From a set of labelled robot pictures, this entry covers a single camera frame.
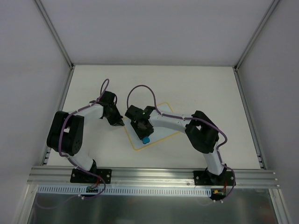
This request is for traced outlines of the blue whiteboard eraser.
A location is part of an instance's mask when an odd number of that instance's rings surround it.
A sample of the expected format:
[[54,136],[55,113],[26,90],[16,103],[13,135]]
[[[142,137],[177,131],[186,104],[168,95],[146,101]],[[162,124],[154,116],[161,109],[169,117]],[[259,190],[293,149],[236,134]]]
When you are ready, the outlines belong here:
[[143,139],[142,139],[142,143],[143,144],[148,144],[150,142],[150,138],[147,136],[147,137],[144,137]]

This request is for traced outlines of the yellow framed whiteboard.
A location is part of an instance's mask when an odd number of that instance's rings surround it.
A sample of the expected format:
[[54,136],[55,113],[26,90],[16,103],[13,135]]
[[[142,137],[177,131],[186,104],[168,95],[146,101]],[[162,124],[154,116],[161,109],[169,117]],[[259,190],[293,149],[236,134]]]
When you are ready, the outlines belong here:
[[174,131],[171,129],[163,128],[163,127],[155,127],[153,134],[149,136],[149,142],[146,144],[143,143],[142,140],[140,140],[133,130],[130,122],[131,120],[128,118],[124,118],[123,122],[125,124],[124,128],[127,133],[128,139],[131,143],[132,148],[135,151],[139,151],[141,149],[144,149],[149,146],[153,146],[155,143],[158,143],[160,141],[163,141],[171,136],[174,136],[175,134],[178,134],[178,131]]

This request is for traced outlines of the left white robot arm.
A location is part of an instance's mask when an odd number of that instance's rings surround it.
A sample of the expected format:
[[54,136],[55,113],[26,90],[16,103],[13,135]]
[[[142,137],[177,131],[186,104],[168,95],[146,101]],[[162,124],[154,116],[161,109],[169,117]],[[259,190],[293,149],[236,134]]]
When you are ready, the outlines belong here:
[[122,116],[117,109],[116,94],[105,91],[97,100],[72,113],[58,111],[55,113],[47,137],[47,146],[59,153],[79,171],[86,182],[97,178],[97,165],[94,159],[81,150],[84,126],[106,118],[111,126],[124,126]]

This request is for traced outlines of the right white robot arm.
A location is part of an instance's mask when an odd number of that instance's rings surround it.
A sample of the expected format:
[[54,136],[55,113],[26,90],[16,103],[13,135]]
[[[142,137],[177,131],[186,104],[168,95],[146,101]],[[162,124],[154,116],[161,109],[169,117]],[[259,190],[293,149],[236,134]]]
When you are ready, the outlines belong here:
[[193,148],[204,155],[209,181],[219,185],[225,180],[225,168],[215,152],[220,131],[203,112],[196,111],[190,117],[186,117],[174,113],[167,114],[153,106],[140,109],[131,105],[125,116],[130,119],[130,125],[143,144],[149,143],[150,135],[156,127],[186,134]]

